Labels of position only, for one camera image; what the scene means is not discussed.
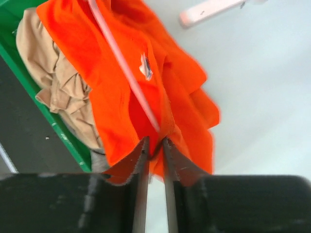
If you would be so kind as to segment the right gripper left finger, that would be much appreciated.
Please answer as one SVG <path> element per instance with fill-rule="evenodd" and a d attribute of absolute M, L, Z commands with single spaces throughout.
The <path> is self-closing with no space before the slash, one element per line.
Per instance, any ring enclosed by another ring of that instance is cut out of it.
<path fill-rule="evenodd" d="M 102 173 L 104 233 L 144 233 L 149 179 L 149 138 Z"/>

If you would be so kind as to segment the pink wire hanger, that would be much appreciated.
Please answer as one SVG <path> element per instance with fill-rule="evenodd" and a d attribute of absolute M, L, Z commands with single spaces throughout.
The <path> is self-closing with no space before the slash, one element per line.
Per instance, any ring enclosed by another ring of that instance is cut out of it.
<path fill-rule="evenodd" d="M 160 126 L 158 124 L 157 118 L 155 117 L 140 85 L 138 84 L 134 74 L 132 73 L 126 59 L 124 58 L 109 26 L 107 25 L 103 15 L 100 12 L 100 9 L 96 3 L 96 0 L 88 0 L 89 7 L 93 13 L 94 18 L 97 21 L 98 26 L 100 27 L 107 43 L 109 44 L 121 70 L 123 71 L 125 77 L 127 78 L 131 90 L 133 91 L 134 95 L 136 96 L 138 102 L 140 103 L 142 109 L 144 110 L 147 118 L 149 119 L 151 125 L 158 133 L 160 131 Z"/>

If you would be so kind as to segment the orange t shirt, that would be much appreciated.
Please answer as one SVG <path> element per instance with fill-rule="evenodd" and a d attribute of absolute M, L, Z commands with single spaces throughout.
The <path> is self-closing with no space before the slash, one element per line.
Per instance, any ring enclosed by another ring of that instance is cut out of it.
<path fill-rule="evenodd" d="M 210 128 L 220 121 L 202 90 L 207 76 L 141 0 L 49 0 L 36 9 L 48 33 L 90 86 L 108 164 L 150 139 L 150 171 L 163 175 L 167 137 L 213 172 Z"/>

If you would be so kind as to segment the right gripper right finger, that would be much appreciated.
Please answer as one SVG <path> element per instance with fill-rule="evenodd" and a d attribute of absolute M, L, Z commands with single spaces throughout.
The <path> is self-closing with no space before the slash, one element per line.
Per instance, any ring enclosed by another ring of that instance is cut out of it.
<path fill-rule="evenodd" d="M 189 191 L 207 173 L 183 155 L 168 138 L 164 151 L 164 184 L 170 233 L 196 233 L 195 204 Z"/>

